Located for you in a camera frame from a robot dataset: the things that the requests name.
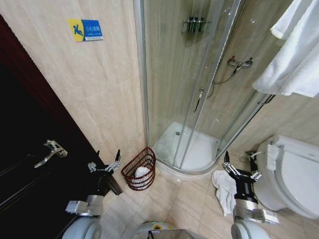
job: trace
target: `toilet lid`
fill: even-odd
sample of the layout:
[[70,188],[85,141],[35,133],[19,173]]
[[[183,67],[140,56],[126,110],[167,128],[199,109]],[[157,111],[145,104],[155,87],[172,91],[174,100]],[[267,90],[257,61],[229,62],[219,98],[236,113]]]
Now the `toilet lid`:
[[319,162],[283,151],[275,175],[286,195],[301,209],[319,216]]

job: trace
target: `beige tile floor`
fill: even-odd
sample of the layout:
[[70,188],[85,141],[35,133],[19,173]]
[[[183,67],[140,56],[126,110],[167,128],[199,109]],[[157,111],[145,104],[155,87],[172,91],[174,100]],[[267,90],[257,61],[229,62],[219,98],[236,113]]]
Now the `beige tile floor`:
[[[231,154],[231,158],[236,167],[247,169],[245,159],[236,154]],[[208,239],[231,239],[232,216],[223,216],[214,194],[210,177],[180,181],[157,170],[156,180],[145,191],[135,192],[126,186],[117,197],[107,195],[110,205],[101,217],[102,238],[130,239],[143,222],[162,221],[175,228],[191,229]],[[262,225],[272,239],[319,239],[319,221],[289,210],[278,215],[280,225]]]

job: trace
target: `hanging towel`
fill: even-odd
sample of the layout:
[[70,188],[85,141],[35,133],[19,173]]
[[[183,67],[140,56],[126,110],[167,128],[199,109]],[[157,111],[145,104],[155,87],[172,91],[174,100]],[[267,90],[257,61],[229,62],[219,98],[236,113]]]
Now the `hanging towel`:
[[267,94],[316,96],[319,93],[319,0],[294,0],[271,32],[287,41],[253,87]]
[[213,185],[217,188],[216,197],[223,210],[224,216],[232,214],[236,201],[236,182],[224,170],[214,171],[211,177]]

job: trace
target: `shower shelf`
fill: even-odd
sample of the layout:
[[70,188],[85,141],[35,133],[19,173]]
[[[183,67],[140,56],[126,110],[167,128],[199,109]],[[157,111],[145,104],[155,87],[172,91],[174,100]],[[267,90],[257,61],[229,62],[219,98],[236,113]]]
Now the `shower shelf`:
[[181,32],[203,33],[208,29],[209,22],[205,22],[203,17],[190,17],[181,23]]

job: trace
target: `red wicker basket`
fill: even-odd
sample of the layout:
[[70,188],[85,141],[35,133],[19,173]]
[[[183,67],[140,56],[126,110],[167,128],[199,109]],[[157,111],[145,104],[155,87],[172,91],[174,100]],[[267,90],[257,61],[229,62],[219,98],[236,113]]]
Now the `red wicker basket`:
[[[124,176],[131,189],[142,191],[154,182],[155,163],[155,153],[151,148],[146,147],[122,169],[121,174]],[[150,171],[142,177],[135,177],[135,171],[138,167],[146,167]]]

